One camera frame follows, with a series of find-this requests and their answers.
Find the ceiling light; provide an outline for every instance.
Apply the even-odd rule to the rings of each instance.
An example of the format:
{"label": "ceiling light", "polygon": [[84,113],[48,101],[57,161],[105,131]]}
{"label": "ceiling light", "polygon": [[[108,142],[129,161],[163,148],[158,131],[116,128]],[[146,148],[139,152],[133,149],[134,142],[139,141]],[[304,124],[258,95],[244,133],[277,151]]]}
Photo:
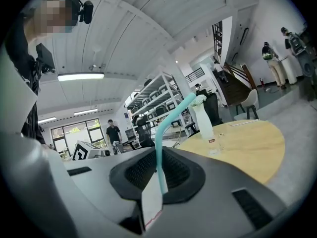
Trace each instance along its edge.
{"label": "ceiling light", "polygon": [[76,112],[74,113],[74,116],[76,115],[81,115],[81,114],[85,114],[85,113],[90,113],[90,112],[95,112],[97,111],[98,109],[90,109],[90,110],[86,110],[86,111],[80,111],[80,112]]}
{"label": "ceiling light", "polygon": [[60,74],[57,76],[59,82],[68,81],[68,80],[77,80],[77,79],[101,79],[104,78],[102,72],[93,72],[93,73],[66,73]]}
{"label": "ceiling light", "polygon": [[51,121],[51,120],[56,120],[56,117],[51,117],[51,118],[39,120],[39,123],[44,123],[44,122],[46,122],[46,121]]}

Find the vase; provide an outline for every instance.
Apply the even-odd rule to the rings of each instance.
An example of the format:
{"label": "vase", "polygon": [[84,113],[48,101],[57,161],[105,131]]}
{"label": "vase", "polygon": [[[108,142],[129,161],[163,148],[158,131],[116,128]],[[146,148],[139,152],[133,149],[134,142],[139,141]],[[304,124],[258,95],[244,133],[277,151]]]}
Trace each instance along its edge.
{"label": "vase", "polygon": [[212,124],[209,120],[209,117],[205,111],[204,104],[193,107],[196,113],[196,119],[200,134],[203,139],[212,139],[214,137]]}

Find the white chair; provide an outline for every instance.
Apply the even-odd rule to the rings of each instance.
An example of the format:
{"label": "white chair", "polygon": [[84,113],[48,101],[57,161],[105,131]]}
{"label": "white chair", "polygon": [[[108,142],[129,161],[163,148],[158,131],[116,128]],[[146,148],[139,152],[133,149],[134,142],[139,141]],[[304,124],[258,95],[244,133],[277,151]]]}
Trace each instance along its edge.
{"label": "white chair", "polygon": [[256,89],[253,89],[249,93],[247,99],[241,102],[241,105],[247,109],[247,119],[250,119],[250,109],[252,109],[255,119],[259,119],[257,114],[257,109],[259,109],[259,99]]}

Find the handrail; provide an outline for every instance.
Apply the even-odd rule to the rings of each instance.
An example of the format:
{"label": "handrail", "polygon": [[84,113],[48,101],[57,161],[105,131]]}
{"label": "handrail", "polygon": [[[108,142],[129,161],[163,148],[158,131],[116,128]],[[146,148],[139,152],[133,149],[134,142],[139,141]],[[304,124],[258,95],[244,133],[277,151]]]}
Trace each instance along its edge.
{"label": "handrail", "polygon": [[199,68],[197,70],[194,70],[192,73],[188,74],[185,78],[187,83],[193,82],[195,79],[200,78],[203,76],[205,72],[203,69]]}
{"label": "handrail", "polygon": [[246,80],[248,83],[250,83],[249,79],[247,78],[246,74],[244,74],[244,71],[242,70],[236,70],[235,68],[231,68],[234,73],[242,77],[244,80]]}
{"label": "handrail", "polygon": [[227,63],[224,64],[224,67],[229,70],[232,76],[235,77],[235,74],[237,74],[238,76],[246,80],[250,84],[252,89],[257,89],[257,86],[255,85],[254,80],[245,64],[241,66],[242,69],[238,69]]}

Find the wooden tabletop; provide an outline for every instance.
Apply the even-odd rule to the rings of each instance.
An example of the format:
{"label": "wooden tabletop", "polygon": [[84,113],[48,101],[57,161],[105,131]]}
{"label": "wooden tabletop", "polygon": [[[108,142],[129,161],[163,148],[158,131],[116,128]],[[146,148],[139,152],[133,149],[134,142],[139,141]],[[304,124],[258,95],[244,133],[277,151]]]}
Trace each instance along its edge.
{"label": "wooden tabletop", "polygon": [[213,127],[215,142],[200,133],[181,143],[178,149],[230,163],[255,180],[266,183],[279,169],[285,154],[281,131],[268,121],[239,120]]}

